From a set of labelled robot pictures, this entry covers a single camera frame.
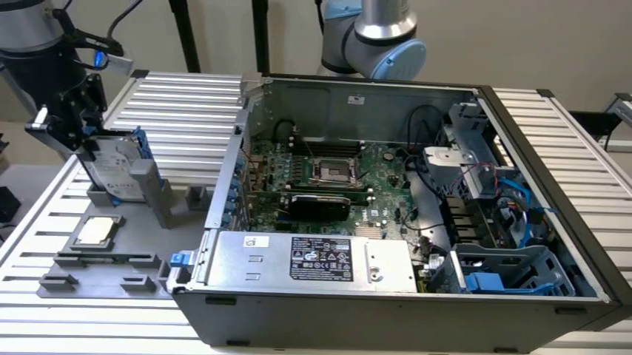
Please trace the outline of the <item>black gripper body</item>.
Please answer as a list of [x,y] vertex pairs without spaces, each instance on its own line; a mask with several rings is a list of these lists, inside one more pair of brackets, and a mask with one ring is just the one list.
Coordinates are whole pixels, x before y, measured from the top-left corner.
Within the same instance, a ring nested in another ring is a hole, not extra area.
[[79,64],[72,46],[24,52],[1,49],[1,63],[37,107],[64,113],[72,100],[81,111],[93,112],[93,75]]

